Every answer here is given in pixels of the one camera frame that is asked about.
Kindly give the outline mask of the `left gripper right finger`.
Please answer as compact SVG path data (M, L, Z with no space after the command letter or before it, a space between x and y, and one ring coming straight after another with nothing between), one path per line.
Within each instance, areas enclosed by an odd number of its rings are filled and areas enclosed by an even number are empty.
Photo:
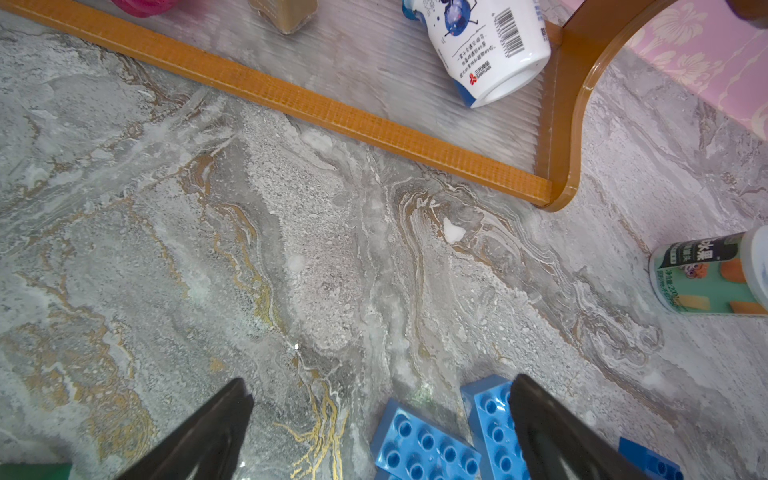
M531 478L647 477L530 376L515 377L509 405Z

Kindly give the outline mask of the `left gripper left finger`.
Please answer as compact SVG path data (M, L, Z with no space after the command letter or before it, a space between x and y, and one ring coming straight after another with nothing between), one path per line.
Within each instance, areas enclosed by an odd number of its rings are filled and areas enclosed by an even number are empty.
M245 381L234 378L121 479L231 479L254 407Z

